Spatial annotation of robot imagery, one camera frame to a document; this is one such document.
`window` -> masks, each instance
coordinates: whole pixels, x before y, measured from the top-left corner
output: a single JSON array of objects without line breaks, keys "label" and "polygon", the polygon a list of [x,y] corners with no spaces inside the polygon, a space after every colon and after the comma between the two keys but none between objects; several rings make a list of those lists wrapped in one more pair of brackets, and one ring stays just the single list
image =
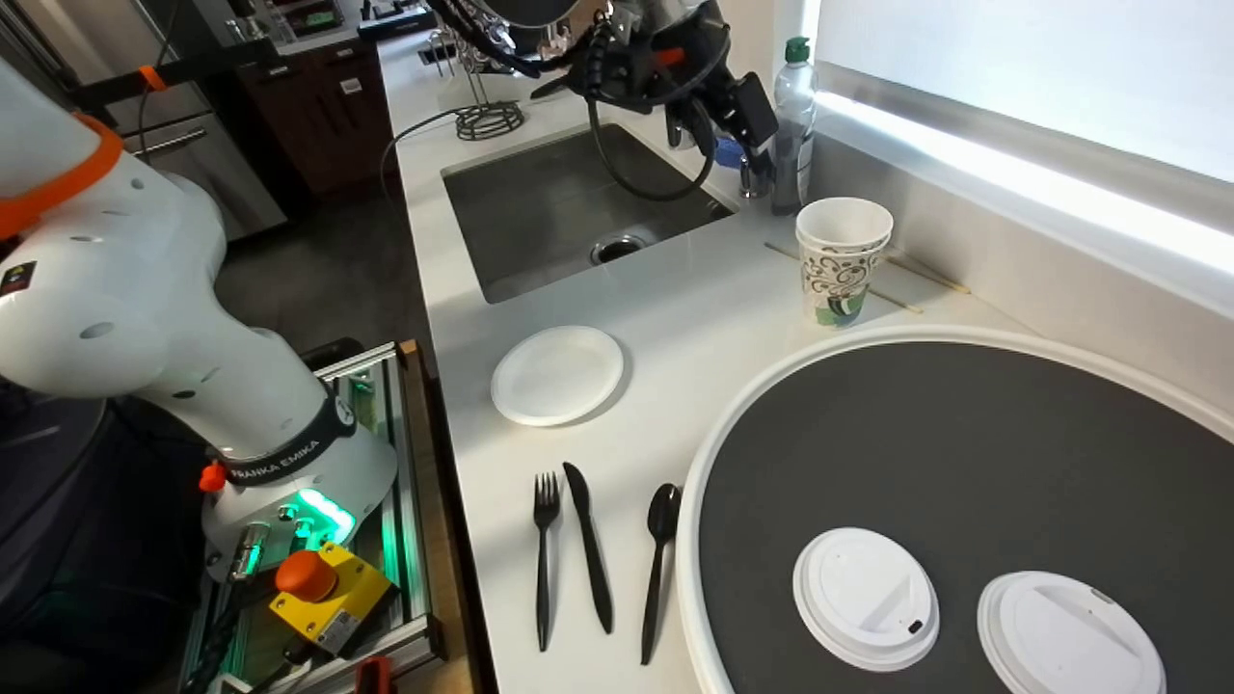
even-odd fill
[{"label": "window", "polygon": [[863,103],[1234,226],[1228,0],[805,0]]}]

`small white plate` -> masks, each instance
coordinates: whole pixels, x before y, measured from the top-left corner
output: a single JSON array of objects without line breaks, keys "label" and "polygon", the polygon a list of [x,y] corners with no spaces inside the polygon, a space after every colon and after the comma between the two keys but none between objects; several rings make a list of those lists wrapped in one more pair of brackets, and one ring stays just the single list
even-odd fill
[{"label": "small white plate", "polygon": [[810,635],[859,671],[904,671],[938,641],[942,610],[920,564],[891,537],[830,527],[793,564]]},{"label": "small white plate", "polygon": [[623,383],[623,351],[607,331],[562,325],[520,340],[492,370],[492,407],[529,429],[574,425],[605,407]]},{"label": "small white plate", "polygon": [[993,578],[979,595],[976,631],[1014,694],[1165,694],[1165,667],[1146,628],[1062,573]]}]

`white cup lid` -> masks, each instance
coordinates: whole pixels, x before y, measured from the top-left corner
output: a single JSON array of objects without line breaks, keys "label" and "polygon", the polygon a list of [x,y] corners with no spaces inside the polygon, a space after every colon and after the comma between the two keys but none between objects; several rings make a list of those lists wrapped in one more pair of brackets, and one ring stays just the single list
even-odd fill
[{"label": "white cup lid", "polygon": [[857,252],[891,243],[893,214],[863,195],[821,195],[793,221],[793,234],[814,252]]},{"label": "white cup lid", "polygon": [[913,667],[942,628],[920,564],[868,527],[814,537],[793,564],[793,603],[814,641],[859,671]]},{"label": "white cup lid", "polygon": [[979,595],[976,631],[1014,694],[1165,694],[1165,667],[1146,628],[1062,573],[993,578]]}]

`fork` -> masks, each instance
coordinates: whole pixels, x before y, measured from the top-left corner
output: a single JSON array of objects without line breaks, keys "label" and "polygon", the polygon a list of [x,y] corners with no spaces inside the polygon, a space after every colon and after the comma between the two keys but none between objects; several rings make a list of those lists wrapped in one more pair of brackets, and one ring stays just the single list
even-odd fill
[{"label": "fork", "polygon": [[548,650],[548,527],[556,524],[556,514],[562,504],[556,474],[541,474],[537,484],[533,484],[533,497],[537,497],[533,522],[541,527],[537,641],[541,641],[541,650]]}]

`round tray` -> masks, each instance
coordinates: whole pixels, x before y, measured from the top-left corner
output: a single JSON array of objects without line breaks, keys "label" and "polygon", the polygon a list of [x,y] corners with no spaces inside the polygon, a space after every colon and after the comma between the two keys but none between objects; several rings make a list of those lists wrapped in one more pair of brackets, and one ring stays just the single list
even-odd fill
[{"label": "round tray", "polygon": [[[1234,682],[1234,448],[1170,389],[1080,351],[904,340],[920,335],[793,360],[705,438],[679,524],[705,690],[998,690],[976,603],[1007,570],[1105,590],[1170,690]],[[918,667],[857,671],[793,610],[793,559],[849,524],[893,537],[938,587],[942,635]]]}]

